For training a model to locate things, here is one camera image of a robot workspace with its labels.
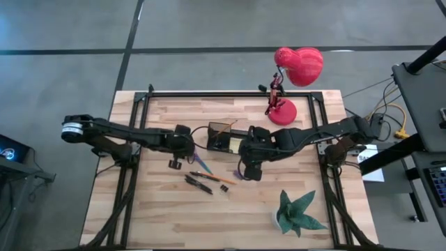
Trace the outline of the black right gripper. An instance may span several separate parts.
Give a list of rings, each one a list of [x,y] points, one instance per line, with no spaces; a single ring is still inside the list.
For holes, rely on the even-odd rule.
[[[261,163],[269,162],[275,154],[275,144],[269,139],[243,139],[238,149],[242,163],[245,165],[243,177],[246,181],[260,181]]]

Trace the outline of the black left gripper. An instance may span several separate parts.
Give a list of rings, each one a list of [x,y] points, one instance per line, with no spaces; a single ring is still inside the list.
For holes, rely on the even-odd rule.
[[[167,148],[169,153],[173,153],[177,158],[185,158],[194,155],[195,145],[194,140],[190,135],[168,135]],[[182,162],[177,160],[170,160],[168,167],[171,169],[180,170]]]

